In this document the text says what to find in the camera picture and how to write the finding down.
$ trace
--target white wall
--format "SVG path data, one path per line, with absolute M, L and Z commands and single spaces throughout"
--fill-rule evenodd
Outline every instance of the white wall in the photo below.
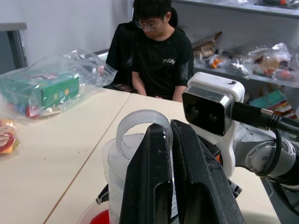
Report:
M 24 21 L 18 0 L 0 0 L 0 23 Z
M 53 53 L 107 49 L 117 25 L 128 21 L 128 0 L 18 1 L 29 64 Z

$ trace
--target green box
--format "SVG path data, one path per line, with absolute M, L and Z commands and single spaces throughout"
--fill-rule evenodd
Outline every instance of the green box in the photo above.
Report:
M 46 110 L 79 94 L 79 77 L 51 69 L 26 70 L 0 77 L 1 93 L 9 103 L 26 113 L 28 106 Z

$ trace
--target white table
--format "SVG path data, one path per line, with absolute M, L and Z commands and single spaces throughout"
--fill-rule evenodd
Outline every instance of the white table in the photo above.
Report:
M 102 89 L 63 114 L 18 125 L 21 153 L 0 158 L 0 223 L 44 223 L 129 96 Z
M 87 207 L 95 201 L 97 195 L 107 184 L 102 165 L 102 148 L 108 141 L 115 138 L 119 122 L 127 114 L 140 109 L 157 110 L 169 120 L 178 119 L 186 122 L 181 103 L 131 94 L 46 224 L 75 224 Z M 136 126 L 130 129 L 128 134 L 144 133 L 147 126 Z M 232 180 L 243 188 L 237 201 L 248 224 L 280 223 L 257 176 L 245 169 L 236 168 Z

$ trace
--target black cable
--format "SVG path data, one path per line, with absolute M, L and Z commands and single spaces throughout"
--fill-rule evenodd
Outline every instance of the black cable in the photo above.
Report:
M 295 127 L 294 125 L 290 125 L 285 122 L 280 122 L 280 124 L 278 124 L 278 128 L 290 134 L 294 134 L 296 136 L 299 135 L 299 127 Z
M 266 170 L 261 171 L 261 172 L 256 172 L 257 176 L 267 176 L 269 175 L 274 168 L 276 167 L 278 160 L 280 158 L 280 153 L 281 153 L 281 147 L 282 147 L 282 141 L 281 141 L 281 135 L 279 133 L 279 130 L 275 129 L 274 130 L 275 136 L 276 136 L 276 148 L 275 148 L 275 153 L 273 156 L 273 159 L 271 161 L 271 164 L 269 165 Z
M 278 128 L 282 118 L 273 115 L 273 112 L 271 113 L 269 110 L 264 111 L 268 113 L 262 112 L 261 108 L 236 102 L 233 107 L 232 119 L 253 127 L 264 129 Z
M 296 120 L 293 120 L 293 119 L 290 119 L 290 118 L 285 118 L 285 117 L 282 117 L 281 121 L 289 124 L 289 125 L 292 125 L 292 126 L 295 126 L 295 127 L 298 127 L 299 128 L 299 122 L 296 121 Z
M 294 203 L 292 204 L 292 207 L 293 207 L 293 208 L 296 208 L 296 207 L 298 207 L 298 206 L 299 206 L 299 201 L 294 202 Z
M 299 216 L 299 211 L 297 211 L 290 203 L 289 199 L 287 198 L 287 196 L 285 195 L 284 190 L 282 189 L 282 187 L 280 186 L 280 184 L 273 182 L 272 183 L 273 188 L 276 192 L 276 194 L 278 195 L 279 199 L 285 204 L 285 206 L 291 211 L 293 212 L 296 216 Z

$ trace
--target black t-shirt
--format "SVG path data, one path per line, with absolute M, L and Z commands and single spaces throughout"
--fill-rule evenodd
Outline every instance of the black t-shirt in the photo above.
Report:
M 192 46 L 177 29 L 165 41 L 138 33 L 133 52 L 132 71 L 139 73 L 148 96 L 172 99 L 175 86 L 187 86 L 193 76 Z

